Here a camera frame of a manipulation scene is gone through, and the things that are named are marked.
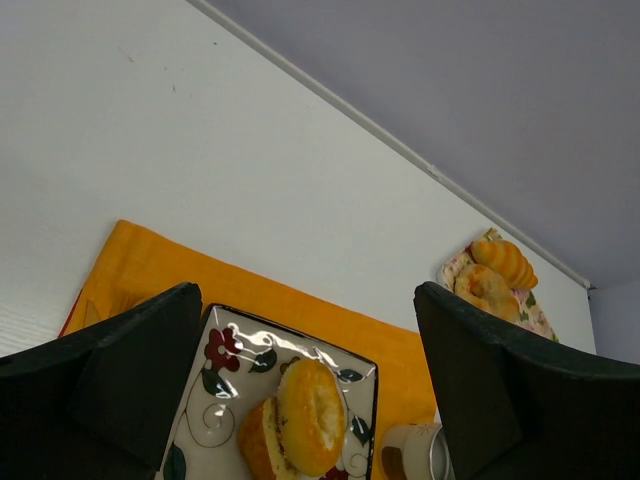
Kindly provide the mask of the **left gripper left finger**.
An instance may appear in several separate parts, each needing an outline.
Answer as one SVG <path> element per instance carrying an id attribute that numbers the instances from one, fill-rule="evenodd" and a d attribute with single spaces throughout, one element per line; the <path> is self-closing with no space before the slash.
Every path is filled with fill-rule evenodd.
<path id="1" fill-rule="evenodd" d="M 151 479 L 202 335 L 182 283 L 137 307 L 1 359 L 4 479 Z"/>

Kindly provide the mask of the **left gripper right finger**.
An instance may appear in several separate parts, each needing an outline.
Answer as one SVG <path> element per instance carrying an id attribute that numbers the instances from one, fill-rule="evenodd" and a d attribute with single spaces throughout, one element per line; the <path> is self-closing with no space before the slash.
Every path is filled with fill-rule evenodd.
<path id="1" fill-rule="evenodd" d="M 638 478 L 638 365 L 548 340 L 433 282 L 414 308 L 457 478 Z"/>

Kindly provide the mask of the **herb toast slice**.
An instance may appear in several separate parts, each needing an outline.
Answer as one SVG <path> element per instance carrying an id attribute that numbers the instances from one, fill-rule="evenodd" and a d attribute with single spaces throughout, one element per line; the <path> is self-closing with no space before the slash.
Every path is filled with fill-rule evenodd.
<path id="1" fill-rule="evenodd" d="M 249 412 L 238 430 L 237 443 L 253 479 L 299 478 L 281 444 L 275 397 L 266 398 Z"/>

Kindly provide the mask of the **golden bagel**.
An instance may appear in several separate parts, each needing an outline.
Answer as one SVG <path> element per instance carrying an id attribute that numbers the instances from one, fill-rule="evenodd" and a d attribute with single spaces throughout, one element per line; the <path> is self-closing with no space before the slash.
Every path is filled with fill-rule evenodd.
<path id="1" fill-rule="evenodd" d="M 277 413 L 284 455 L 296 470 L 320 477 L 338 462 L 346 413 L 328 367 L 310 359 L 292 363 L 278 388 Z"/>

